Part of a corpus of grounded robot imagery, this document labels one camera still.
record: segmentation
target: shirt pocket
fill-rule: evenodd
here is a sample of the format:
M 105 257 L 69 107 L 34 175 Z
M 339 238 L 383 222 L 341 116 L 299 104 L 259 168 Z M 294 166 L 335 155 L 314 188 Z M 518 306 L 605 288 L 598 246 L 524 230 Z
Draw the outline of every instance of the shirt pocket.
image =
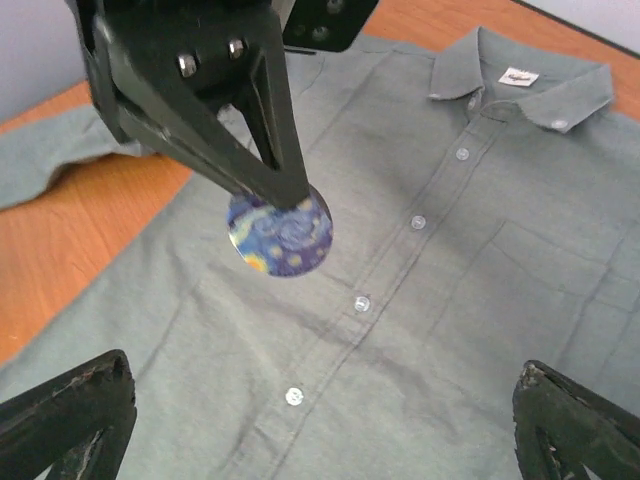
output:
M 523 363 L 557 363 L 606 271 L 601 262 L 505 221 L 472 260 L 431 328 L 424 368 L 474 401 L 497 408 L 502 421 L 510 422 Z

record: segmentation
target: wooden table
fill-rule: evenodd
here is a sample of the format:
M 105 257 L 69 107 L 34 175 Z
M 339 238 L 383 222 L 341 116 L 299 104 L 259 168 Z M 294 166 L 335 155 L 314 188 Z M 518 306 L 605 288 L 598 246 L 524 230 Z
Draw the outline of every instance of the wooden table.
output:
M 612 66 L 616 108 L 640 120 L 640 62 L 509 0 L 382 0 L 366 33 L 439 51 L 477 25 Z M 0 126 L 89 102 L 85 84 Z M 48 193 L 0 212 L 0 362 L 84 289 L 187 181 L 168 158 L 118 156 L 72 169 Z

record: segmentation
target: shirt label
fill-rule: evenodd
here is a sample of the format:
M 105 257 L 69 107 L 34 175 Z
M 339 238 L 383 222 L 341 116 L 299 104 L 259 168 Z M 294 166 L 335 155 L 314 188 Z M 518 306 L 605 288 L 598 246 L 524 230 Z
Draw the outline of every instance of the shirt label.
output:
M 505 85 L 513 85 L 514 87 L 530 87 L 539 76 L 537 73 L 509 67 L 498 82 L 504 83 Z

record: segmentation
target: white wall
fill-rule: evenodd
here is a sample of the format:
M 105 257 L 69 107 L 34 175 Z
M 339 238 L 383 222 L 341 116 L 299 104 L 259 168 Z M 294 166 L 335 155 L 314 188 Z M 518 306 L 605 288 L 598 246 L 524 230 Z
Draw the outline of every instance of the white wall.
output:
M 0 0 L 0 122 L 84 78 L 64 0 Z
M 640 54 L 640 0 L 526 0 Z

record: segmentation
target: white button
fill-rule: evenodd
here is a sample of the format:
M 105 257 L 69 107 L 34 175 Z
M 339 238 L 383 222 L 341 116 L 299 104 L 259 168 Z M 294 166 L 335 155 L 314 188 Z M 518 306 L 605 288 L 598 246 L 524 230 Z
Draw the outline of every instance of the white button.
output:
M 554 120 L 553 122 L 551 122 L 551 127 L 555 128 L 556 130 L 560 130 L 561 128 L 564 128 L 567 125 L 569 124 L 567 123 L 566 120 Z
M 467 158 L 469 158 L 469 150 L 467 150 L 466 148 L 459 148 L 456 152 L 456 158 L 458 160 L 466 160 Z
M 292 407 L 297 407 L 302 403 L 304 395 L 302 393 L 302 390 L 294 387 L 287 390 L 287 394 L 284 396 L 284 398 L 289 405 L 291 405 Z
M 371 306 L 371 300 L 369 300 L 367 297 L 356 298 L 356 303 L 354 305 L 354 308 L 356 309 L 357 312 L 364 313 L 367 310 L 369 310 L 370 306 Z
M 427 220 L 422 215 L 416 215 L 411 219 L 411 226 L 414 230 L 422 230 L 427 225 Z

